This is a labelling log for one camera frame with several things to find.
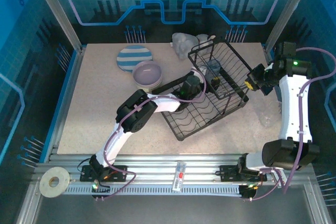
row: blue and white striped plate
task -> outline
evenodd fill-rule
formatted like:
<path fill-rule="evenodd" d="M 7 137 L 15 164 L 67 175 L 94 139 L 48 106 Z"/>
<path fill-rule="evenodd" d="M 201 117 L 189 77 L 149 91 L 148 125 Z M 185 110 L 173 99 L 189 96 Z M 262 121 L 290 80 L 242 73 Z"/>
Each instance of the blue and white striped plate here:
<path fill-rule="evenodd" d="M 121 70 L 132 73 L 134 67 L 145 60 L 153 60 L 152 53 L 144 46 L 132 45 L 120 51 L 117 64 Z"/>

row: white bowl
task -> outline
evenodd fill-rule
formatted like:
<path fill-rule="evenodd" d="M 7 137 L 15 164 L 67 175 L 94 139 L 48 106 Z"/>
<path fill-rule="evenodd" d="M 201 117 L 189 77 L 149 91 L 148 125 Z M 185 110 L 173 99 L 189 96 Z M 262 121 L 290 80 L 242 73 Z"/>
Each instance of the white bowl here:
<path fill-rule="evenodd" d="M 132 72 L 139 89 L 149 93 L 162 82 L 162 70 L 155 61 L 147 60 L 136 65 Z"/>

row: metal post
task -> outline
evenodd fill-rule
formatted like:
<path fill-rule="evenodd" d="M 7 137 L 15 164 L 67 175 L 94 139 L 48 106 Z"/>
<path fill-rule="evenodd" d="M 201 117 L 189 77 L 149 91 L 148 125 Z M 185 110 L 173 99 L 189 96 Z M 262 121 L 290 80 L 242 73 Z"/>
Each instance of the metal post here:
<path fill-rule="evenodd" d="M 279 19 L 274 25 L 274 28 L 266 41 L 265 47 L 267 53 L 271 52 L 272 48 L 274 47 L 275 43 L 280 37 L 282 31 L 284 30 L 287 22 L 289 21 L 289 18 L 291 17 L 296 7 L 298 6 L 299 2 L 300 0 L 287 1 L 285 7 L 283 8 L 283 11 L 280 14 Z"/>
<path fill-rule="evenodd" d="M 68 37 L 71 45 L 73 46 L 74 50 L 77 53 L 81 52 L 81 42 L 76 35 L 75 30 L 73 29 L 66 13 L 64 12 L 60 2 L 58 0 L 46 0 L 48 3 L 51 11 L 53 12 L 54 16 L 56 17 L 58 23 L 60 24 L 61 28 L 63 29 L 65 35 Z"/>

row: dish rack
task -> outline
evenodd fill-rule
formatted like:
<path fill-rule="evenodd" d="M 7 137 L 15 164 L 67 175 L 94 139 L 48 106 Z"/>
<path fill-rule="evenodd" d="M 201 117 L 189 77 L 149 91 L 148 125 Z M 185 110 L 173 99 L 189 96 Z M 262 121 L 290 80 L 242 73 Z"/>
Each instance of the dish rack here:
<path fill-rule="evenodd" d="M 249 89 L 244 81 L 251 67 L 227 41 L 214 39 L 197 45 L 192 48 L 188 58 L 205 75 L 208 88 L 202 101 L 190 103 L 179 112 L 162 112 L 179 141 L 244 107 L 248 102 Z M 152 93 L 168 94 L 179 90 L 191 74 L 161 86 Z"/>

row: beige countertop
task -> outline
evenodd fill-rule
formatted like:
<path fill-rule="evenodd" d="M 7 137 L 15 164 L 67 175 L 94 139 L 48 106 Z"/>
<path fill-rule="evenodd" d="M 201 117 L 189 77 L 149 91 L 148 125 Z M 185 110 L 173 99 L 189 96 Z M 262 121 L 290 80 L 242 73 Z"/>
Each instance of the beige countertop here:
<path fill-rule="evenodd" d="M 130 44 L 88 44 L 72 96 L 58 154 L 93 154 L 102 148 L 115 124 L 117 108 L 137 90 L 132 75 L 118 68 L 117 54 Z M 170 44 L 143 44 L 159 63 L 166 84 L 190 71 L 191 62 L 180 61 Z M 266 64 L 260 43 L 233 43 L 254 68 Z M 120 154 L 228 154 L 256 152 L 276 140 L 280 118 L 275 92 L 265 97 L 249 91 L 245 107 L 178 141 L 161 113 L 154 114 L 133 134 Z M 264 127 L 258 117 L 273 111 L 277 122 Z"/>

